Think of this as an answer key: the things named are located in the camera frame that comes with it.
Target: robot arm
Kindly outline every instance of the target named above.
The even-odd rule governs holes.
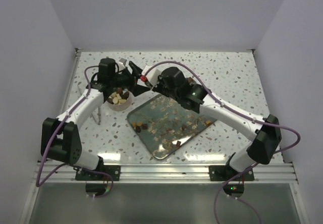
[[[279,121],[275,116],[269,115],[267,118],[263,118],[226,102],[214,93],[212,93],[212,97],[202,85],[194,84],[186,79],[182,71],[176,67],[170,67],[161,72],[156,68],[151,69],[151,67],[146,66],[142,73],[145,76],[142,76],[141,79],[151,90],[171,97],[185,109],[222,121],[241,132],[250,141],[245,148],[229,158],[225,173],[223,173],[226,179],[244,171],[256,162],[269,164],[280,143],[281,132],[279,128],[269,127],[261,123],[278,125]],[[221,104],[215,102],[214,98],[219,99]],[[241,115],[248,116],[252,120],[245,119],[228,108]]]
[[[86,90],[66,112],[55,119],[47,118],[43,122],[41,155],[44,155],[50,138],[68,115],[67,120],[51,142],[46,157],[69,165],[102,171],[104,168],[103,159],[82,149],[79,129],[91,113],[108,99],[115,88],[125,87],[135,96],[149,90],[149,88],[136,83],[141,75],[141,69],[133,63],[129,65],[132,68],[132,74],[125,67],[125,60],[120,60],[117,63],[113,59],[102,59],[100,61],[97,80],[94,81],[93,78],[90,82],[91,90],[89,94]]]

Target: rectangular tray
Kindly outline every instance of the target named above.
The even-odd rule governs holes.
[[[129,112],[127,120],[130,125],[133,122],[148,124],[147,130],[141,129],[136,134],[152,156],[159,160],[178,150],[216,121],[186,110],[175,100],[161,94]]]

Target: terrazzo surface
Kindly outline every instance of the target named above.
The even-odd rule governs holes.
[[[86,86],[84,69],[98,65],[102,58],[118,61],[125,58],[143,68],[145,65],[174,60],[193,69],[205,84],[218,96],[251,113],[269,114],[257,68],[251,52],[83,52],[76,70],[68,107],[80,97]],[[161,65],[160,70],[169,67]],[[181,69],[185,77],[187,70]],[[91,77],[97,68],[89,70]],[[248,140],[235,129],[220,121],[175,153],[163,160],[151,156],[132,127],[127,114],[142,105],[156,93],[147,92],[134,97],[125,111],[113,111],[105,103],[101,106],[101,124],[89,117],[80,129],[83,149],[98,154],[105,163],[226,163],[229,156],[242,149]],[[98,110],[93,113],[98,122]],[[275,154],[271,163],[283,163],[281,154]]]

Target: black mounting clamp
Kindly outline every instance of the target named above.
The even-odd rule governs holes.
[[[104,181],[107,180],[105,175],[95,174],[85,170],[80,170],[80,168],[75,167],[76,170],[75,180],[77,181],[102,181],[98,184],[85,184],[85,191],[88,195],[95,193],[95,196],[100,196],[106,191],[106,185]],[[113,179],[113,181],[119,181],[121,167],[120,165],[101,165],[100,172],[107,173]]]
[[[211,181],[224,182],[238,174],[238,172],[229,165],[230,160],[232,159],[234,154],[230,156],[226,165],[211,165],[208,167],[208,174]],[[234,181],[239,181],[241,179],[244,179],[244,181],[254,181],[253,170],[250,170],[242,174],[241,176],[238,176],[236,179],[234,179]]]

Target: purple cable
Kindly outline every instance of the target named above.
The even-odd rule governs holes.
[[[200,84],[203,86],[203,88],[206,90],[206,92],[209,94],[209,96],[210,96],[210,97],[211,97],[211,98],[212,98],[216,103],[218,103],[218,104],[221,104],[221,103],[222,103],[219,99],[217,99],[217,98],[212,94],[212,92],[208,89],[208,87],[203,83],[203,81],[200,79],[200,77],[199,77],[196,73],[194,73],[194,72],[193,72],[193,71],[192,71],[188,66],[186,66],[186,65],[184,65],[184,64],[182,64],[182,63],[179,63],[179,62],[177,62],[177,61],[164,61],[164,62],[157,63],[157,64],[153,65],[151,68],[149,68],[149,69],[147,70],[147,72],[144,74],[144,76],[146,77],[146,76],[147,76],[147,74],[148,74],[148,73],[149,73],[153,68],[155,68],[155,67],[157,67],[157,66],[159,66],[159,65],[162,65],[162,64],[177,64],[177,65],[180,65],[180,66],[182,66],[183,68],[187,69],[187,70],[188,70],[192,75],[194,75],[194,77],[195,77],[195,78],[200,82]],[[237,114],[238,116],[240,116],[240,117],[242,117],[242,118],[244,118],[244,119],[247,119],[247,120],[249,120],[249,121],[253,121],[253,118],[251,118],[251,117],[249,117],[249,116],[246,116],[246,115],[244,115],[244,114],[242,114],[242,113],[240,113],[240,112],[236,111],[235,109],[232,109],[231,107],[229,107],[229,106],[227,106],[227,105],[224,105],[224,108],[228,109],[228,110],[229,110],[229,111],[231,111],[232,113],[235,113],[235,114]],[[285,130],[288,130],[288,131],[293,132],[293,133],[295,133],[295,134],[296,134],[296,136],[297,136],[297,140],[296,140],[293,144],[291,144],[291,145],[289,145],[289,146],[287,146],[287,147],[281,148],[280,150],[275,151],[275,153],[278,153],[278,152],[282,152],[282,151],[288,150],[288,149],[290,149],[290,148],[292,148],[292,147],[296,146],[296,145],[300,142],[300,140],[301,140],[301,136],[300,136],[300,134],[299,134],[296,130],[294,130],[294,129],[290,128],[290,127],[281,126],[281,125],[276,125],[276,124],[267,123],[267,122],[262,122],[262,121],[259,121],[259,120],[255,120],[255,122],[256,122],[256,123],[258,123],[258,124],[262,124],[262,125],[266,125],[266,126],[270,126],[270,127],[277,127],[277,128],[285,129]],[[232,180],[236,179],[237,177],[239,177],[240,175],[244,174],[245,172],[247,172],[247,171],[251,170],[253,167],[255,167],[255,166],[257,166],[257,165],[258,165],[258,163],[256,163],[256,164],[254,164],[254,165],[252,165],[252,166],[248,167],[248,168],[247,168],[246,170],[244,170],[243,172],[240,172],[240,173],[236,174],[235,176],[233,176],[232,178],[230,178],[229,180],[225,181],[225,182],[222,184],[221,188],[218,190],[218,192],[217,192],[217,194],[216,194],[216,196],[215,196],[215,198],[214,198],[214,216],[215,216],[215,218],[216,218],[216,220],[217,220],[218,224],[220,224],[220,221],[219,221],[219,218],[218,218],[218,215],[217,215],[216,203],[217,203],[217,200],[218,200],[219,193],[221,192],[221,190],[222,190],[223,186],[227,185],[230,181],[232,181]],[[246,201],[241,200],[241,199],[238,199],[238,200],[240,200],[241,202],[245,203],[246,205],[248,205],[249,207],[251,207],[251,208],[255,211],[255,213],[257,214],[257,216],[258,216],[258,218],[259,218],[259,223],[261,224],[261,223],[262,223],[262,220],[261,220],[261,218],[260,218],[259,213],[256,211],[256,209],[254,209],[254,208],[253,208],[249,203],[247,203]]]
[[[56,128],[56,130],[53,132],[52,136],[50,137],[48,143],[47,143],[47,146],[45,148],[45,151],[44,151],[44,154],[42,156],[42,159],[41,159],[41,162],[40,162],[40,165],[39,165],[39,170],[38,170],[38,173],[37,173],[37,179],[36,179],[36,186],[37,187],[40,187],[42,186],[45,181],[56,171],[58,170],[60,167],[66,165],[65,163],[57,166],[55,169],[53,169],[41,182],[40,182],[40,176],[41,176],[41,173],[42,173],[42,169],[44,168],[44,164],[46,162],[46,158],[47,158],[47,155],[48,155],[48,151],[50,149],[50,146],[52,144],[52,142],[54,141],[57,133],[59,132],[59,130],[62,128],[63,124],[65,123],[65,121],[67,120],[67,118],[69,117],[69,115],[86,99],[86,97],[90,94],[90,91],[91,91],[91,83],[90,83],[90,80],[89,78],[87,77],[86,75],[86,72],[87,70],[91,69],[91,68],[97,68],[98,66],[90,66],[90,67],[87,67],[85,70],[84,70],[84,76],[85,76],[85,79],[86,79],[86,82],[87,82],[87,85],[88,85],[88,89],[87,89],[87,92],[86,92],[86,96],[83,96],[83,98],[81,98],[81,100],[79,102],[77,102],[77,104],[75,104],[75,106],[73,106],[70,111],[68,112],[68,114],[63,118],[63,120],[61,121],[61,123],[59,124],[59,126]]]

